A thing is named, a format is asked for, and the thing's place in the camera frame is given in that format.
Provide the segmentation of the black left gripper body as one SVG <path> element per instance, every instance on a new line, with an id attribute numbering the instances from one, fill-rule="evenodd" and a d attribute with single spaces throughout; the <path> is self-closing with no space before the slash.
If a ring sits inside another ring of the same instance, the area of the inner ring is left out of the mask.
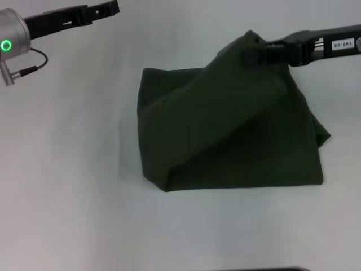
<path id="1" fill-rule="evenodd" d="M 30 39 L 35 40 L 67 29 L 92 24 L 86 12 L 87 8 L 87 5 L 73 6 L 25 18 Z"/>

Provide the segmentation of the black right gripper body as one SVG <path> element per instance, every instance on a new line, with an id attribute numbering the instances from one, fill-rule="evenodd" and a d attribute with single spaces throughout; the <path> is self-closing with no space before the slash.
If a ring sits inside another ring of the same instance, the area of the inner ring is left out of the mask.
<path id="1" fill-rule="evenodd" d="M 361 55 L 361 24 L 303 30 L 284 38 L 289 65 L 299 67 L 322 59 Z"/>

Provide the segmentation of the dark green FREE! t-shirt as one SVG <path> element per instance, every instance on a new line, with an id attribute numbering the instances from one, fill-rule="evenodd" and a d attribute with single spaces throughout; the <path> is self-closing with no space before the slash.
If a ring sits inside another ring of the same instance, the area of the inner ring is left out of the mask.
<path id="1" fill-rule="evenodd" d="M 321 185 L 330 138 L 286 64 L 247 68 L 248 31 L 204 68 L 145 68 L 138 93 L 143 176 L 170 192 Z"/>

